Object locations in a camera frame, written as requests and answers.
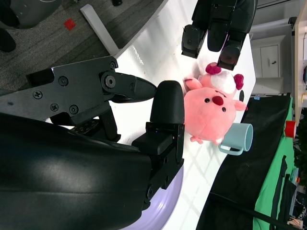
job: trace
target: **black robotic arm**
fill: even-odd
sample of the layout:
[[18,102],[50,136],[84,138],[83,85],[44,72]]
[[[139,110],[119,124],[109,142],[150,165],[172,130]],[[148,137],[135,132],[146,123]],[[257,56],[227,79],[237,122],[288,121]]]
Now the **black robotic arm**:
[[233,70],[254,20],[258,0],[198,0],[193,24],[184,28],[182,54],[197,58],[208,36],[208,49],[221,51],[218,66]]
[[[113,57],[54,67],[29,75],[30,89],[0,92],[0,229],[121,229],[167,189],[184,162],[181,86],[117,67]],[[108,101],[153,97],[146,133],[117,143]]]

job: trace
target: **white cabinet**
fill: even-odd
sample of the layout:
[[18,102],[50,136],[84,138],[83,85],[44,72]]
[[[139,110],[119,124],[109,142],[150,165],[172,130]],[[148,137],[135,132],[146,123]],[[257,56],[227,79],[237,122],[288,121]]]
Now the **white cabinet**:
[[279,78],[280,43],[283,36],[269,37],[251,41],[256,78]]
[[260,48],[253,48],[253,49],[251,49],[251,53],[253,55],[254,69],[255,69],[256,78],[262,78],[262,66],[261,66],[261,52],[260,52]]
[[261,47],[261,66],[263,78],[279,77],[278,46]]

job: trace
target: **red cup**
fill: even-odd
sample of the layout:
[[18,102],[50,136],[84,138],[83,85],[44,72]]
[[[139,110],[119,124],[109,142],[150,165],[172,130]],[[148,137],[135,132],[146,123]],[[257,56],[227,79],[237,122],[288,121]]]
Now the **red cup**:
[[296,122],[295,121],[286,121],[286,128],[284,130],[286,137],[295,138],[296,134]]

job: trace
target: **cabinet door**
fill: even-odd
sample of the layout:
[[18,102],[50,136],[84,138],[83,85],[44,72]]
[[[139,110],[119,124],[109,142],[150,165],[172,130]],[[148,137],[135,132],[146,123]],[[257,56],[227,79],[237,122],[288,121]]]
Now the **cabinet door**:
[[251,49],[253,55],[254,69],[256,78],[262,78],[261,53],[260,48]]
[[261,66],[263,78],[278,78],[278,46],[261,47]]

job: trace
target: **plush toy nose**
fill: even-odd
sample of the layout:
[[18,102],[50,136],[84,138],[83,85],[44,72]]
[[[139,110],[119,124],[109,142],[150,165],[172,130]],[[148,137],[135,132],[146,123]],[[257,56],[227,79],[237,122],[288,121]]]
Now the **plush toy nose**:
[[217,104],[217,105],[223,105],[224,104],[224,101],[223,101],[222,97],[220,97],[220,96],[213,97],[212,101],[213,101],[214,104]]

